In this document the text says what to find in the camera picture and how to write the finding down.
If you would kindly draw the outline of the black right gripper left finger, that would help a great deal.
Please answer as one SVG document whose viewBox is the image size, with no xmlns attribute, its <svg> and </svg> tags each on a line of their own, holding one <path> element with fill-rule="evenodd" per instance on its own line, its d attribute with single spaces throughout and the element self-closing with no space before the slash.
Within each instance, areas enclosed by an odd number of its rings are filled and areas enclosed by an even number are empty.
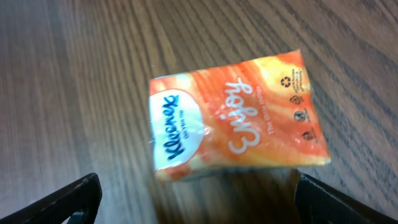
<svg viewBox="0 0 398 224">
<path fill-rule="evenodd" d="M 90 173 L 35 203 L 1 219 L 1 223 L 95 222 L 102 199 L 97 174 Z"/>
</svg>

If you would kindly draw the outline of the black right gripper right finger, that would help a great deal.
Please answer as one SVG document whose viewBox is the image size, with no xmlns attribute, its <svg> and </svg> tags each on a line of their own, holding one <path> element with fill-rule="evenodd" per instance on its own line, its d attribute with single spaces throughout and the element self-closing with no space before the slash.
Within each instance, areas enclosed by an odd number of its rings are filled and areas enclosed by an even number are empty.
<svg viewBox="0 0 398 224">
<path fill-rule="evenodd" d="M 397 220 L 307 174 L 298 180 L 295 205 L 302 223 L 397 224 Z"/>
</svg>

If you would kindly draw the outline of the small orange box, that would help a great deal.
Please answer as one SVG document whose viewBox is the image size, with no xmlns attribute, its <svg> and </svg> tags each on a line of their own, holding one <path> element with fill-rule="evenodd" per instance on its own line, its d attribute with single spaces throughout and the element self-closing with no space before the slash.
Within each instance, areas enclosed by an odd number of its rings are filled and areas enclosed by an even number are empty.
<svg viewBox="0 0 398 224">
<path fill-rule="evenodd" d="M 160 181 L 331 161 L 299 50 L 154 78 L 149 112 Z"/>
</svg>

